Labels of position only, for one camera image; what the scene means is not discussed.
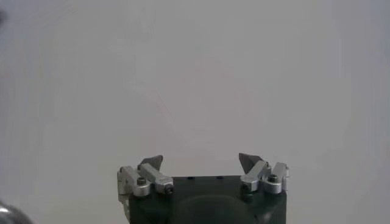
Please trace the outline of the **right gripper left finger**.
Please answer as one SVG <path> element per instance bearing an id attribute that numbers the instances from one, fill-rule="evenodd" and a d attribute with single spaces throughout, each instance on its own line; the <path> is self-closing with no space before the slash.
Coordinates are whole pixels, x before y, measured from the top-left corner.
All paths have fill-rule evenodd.
<path id="1" fill-rule="evenodd" d="M 173 177 L 160 172 L 163 156 L 144 158 L 136 167 L 122 166 L 117 172 L 118 195 L 147 197 L 152 188 L 159 194 L 174 192 Z"/>

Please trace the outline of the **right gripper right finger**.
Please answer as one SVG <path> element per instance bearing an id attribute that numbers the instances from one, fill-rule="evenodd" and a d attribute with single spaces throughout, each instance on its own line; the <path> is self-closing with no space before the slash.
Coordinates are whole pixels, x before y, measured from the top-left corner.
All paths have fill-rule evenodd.
<path id="1" fill-rule="evenodd" d="M 245 153 L 239 153 L 238 158 L 244 171 L 239 179 L 247 192 L 256 192 L 260 188 L 269 194 L 287 191 L 289 167 L 285 163 L 271 166 L 260 156 Z"/>

